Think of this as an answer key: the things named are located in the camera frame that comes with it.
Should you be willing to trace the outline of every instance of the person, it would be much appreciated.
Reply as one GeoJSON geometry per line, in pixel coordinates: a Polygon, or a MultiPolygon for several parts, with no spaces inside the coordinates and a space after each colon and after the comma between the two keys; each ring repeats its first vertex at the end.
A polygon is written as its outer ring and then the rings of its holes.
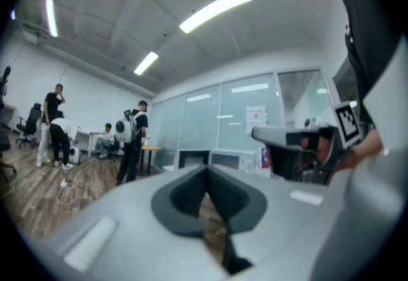
{"type": "MultiPolygon", "coordinates": [[[[403,35],[402,4],[400,0],[343,0],[346,7],[346,47],[356,75],[360,103],[386,69],[403,35]]],[[[360,110],[360,120],[372,124],[366,109],[360,110]]],[[[302,139],[306,148],[308,138],[302,139]]],[[[330,141],[321,137],[317,146],[317,160],[322,163],[330,152],[330,141]]],[[[336,171],[355,168],[367,157],[377,155],[383,145],[373,128],[367,137],[347,152],[336,171]]]]}
{"type": "Polygon", "coordinates": [[[10,73],[11,68],[8,66],[4,70],[3,77],[0,79],[0,111],[4,108],[4,97],[7,95],[7,83],[10,73]]]}
{"type": "Polygon", "coordinates": [[[146,137],[146,128],[148,127],[147,116],[143,114],[145,112],[147,112],[146,101],[140,101],[137,109],[132,111],[132,115],[136,117],[137,134],[130,144],[124,145],[124,155],[116,176],[116,185],[123,182],[125,175],[126,182],[136,179],[136,166],[142,149],[142,137],[146,137]]]}
{"type": "Polygon", "coordinates": [[[40,168],[43,163],[51,163],[48,158],[48,145],[50,144],[50,123],[57,117],[58,106],[65,103],[62,90],[64,87],[61,84],[55,86],[54,92],[50,92],[45,97],[43,120],[41,124],[41,140],[38,145],[37,168],[40,168]]]}
{"type": "Polygon", "coordinates": [[[99,152],[99,158],[104,159],[108,156],[108,151],[113,148],[115,143],[115,134],[111,133],[112,125],[105,125],[105,132],[98,138],[95,145],[95,152],[99,152]]]}
{"type": "Polygon", "coordinates": [[[61,148],[63,152],[62,169],[71,169],[72,164],[68,162],[69,143],[77,136],[77,127],[65,118],[56,118],[51,121],[49,131],[51,135],[52,146],[54,148],[54,165],[56,167],[60,165],[59,150],[61,148]]]}

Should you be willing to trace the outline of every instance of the jeans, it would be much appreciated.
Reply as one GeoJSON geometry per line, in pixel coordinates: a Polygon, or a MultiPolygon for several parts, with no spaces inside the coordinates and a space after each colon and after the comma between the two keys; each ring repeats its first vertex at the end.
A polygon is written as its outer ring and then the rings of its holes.
{"type": "Polygon", "coordinates": [[[41,140],[38,145],[37,161],[41,162],[48,157],[48,146],[50,144],[50,126],[47,126],[45,122],[41,124],[41,140]]]}
{"type": "Polygon", "coordinates": [[[59,161],[59,149],[62,149],[64,153],[64,159],[62,163],[66,165],[69,159],[69,139],[68,135],[58,125],[51,124],[50,134],[52,140],[52,146],[54,147],[54,160],[59,161]]]}
{"type": "Polygon", "coordinates": [[[108,151],[111,150],[113,144],[111,141],[108,141],[104,138],[99,138],[95,144],[95,152],[99,152],[100,154],[108,154],[108,151]]]}
{"type": "Polygon", "coordinates": [[[120,162],[119,172],[116,176],[116,182],[121,184],[126,175],[126,182],[136,179],[136,167],[140,156],[140,147],[135,148],[134,143],[125,144],[124,155],[120,162]]]}

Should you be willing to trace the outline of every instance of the fluorescent light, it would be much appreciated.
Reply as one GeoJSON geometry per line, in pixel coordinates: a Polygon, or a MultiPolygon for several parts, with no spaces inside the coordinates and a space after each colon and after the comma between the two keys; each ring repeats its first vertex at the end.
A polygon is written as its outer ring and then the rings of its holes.
{"type": "Polygon", "coordinates": [[[139,63],[139,66],[135,69],[135,74],[141,75],[158,57],[159,56],[154,52],[149,53],[146,58],[139,63]]]}
{"type": "Polygon", "coordinates": [[[247,3],[251,0],[215,0],[200,11],[197,11],[193,16],[180,24],[180,28],[185,33],[190,33],[193,29],[200,26],[202,23],[210,20],[218,14],[236,7],[240,4],[247,3]]]}
{"type": "Polygon", "coordinates": [[[55,23],[54,15],[54,0],[45,0],[47,8],[47,18],[48,18],[48,29],[53,37],[58,37],[57,24],[55,23]]]}
{"type": "Polygon", "coordinates": [[[265,90],[265,89],[269,89],[268,83],[236,87],[234,89],[231,89],[231,91],[232,93],[241,93],[249,92],[250,90],[265,90]]]}
{"type": "Polygon", "coordinates": [[[188,97],[186,99],[187,102],[194,102],[194,101],[198,101],[198,100],[202,100],[202,99],[208,99],[209,97],[211,97],[210,94],[202,94],[199,96],[193,96],[193,97],[188,97]]]}

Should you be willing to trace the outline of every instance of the white pants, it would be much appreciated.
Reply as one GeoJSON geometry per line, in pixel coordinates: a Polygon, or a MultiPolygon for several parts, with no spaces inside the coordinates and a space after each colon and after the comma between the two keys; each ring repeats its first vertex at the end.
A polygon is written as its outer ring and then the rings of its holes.
{"type": "Polygon", "coordinates": [[[41,124],[41,141],[38,145],[37,161],[42,161],[48,157],[48,146],[50,144],[51,134],[50,126],[47,126],[45,122],[41,124]]]}

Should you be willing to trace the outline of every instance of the black pants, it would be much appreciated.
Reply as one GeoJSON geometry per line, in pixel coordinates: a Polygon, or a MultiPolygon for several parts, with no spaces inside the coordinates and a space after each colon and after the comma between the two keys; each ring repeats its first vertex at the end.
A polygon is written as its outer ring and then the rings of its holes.
{"type": "Polygon", "coordinates": [[[122,183],[126,176],[126,182],[131,182],[136,179],[136,167],[140,156],[140,147],[135,148],[134,143],[125,144],[124,155],[120,162],[119,172],[116,176],[116,182],[122,183]]]}
{"type": "Polygon", "coordinates": [[[54,160],[59,161],[59,149],[62,149],[64,158],[62,163],[67,164],[69,159],[69,139],[68,135],[58,125],[51,124],[50,134],[52,146],[54,147],[54,160]]]}

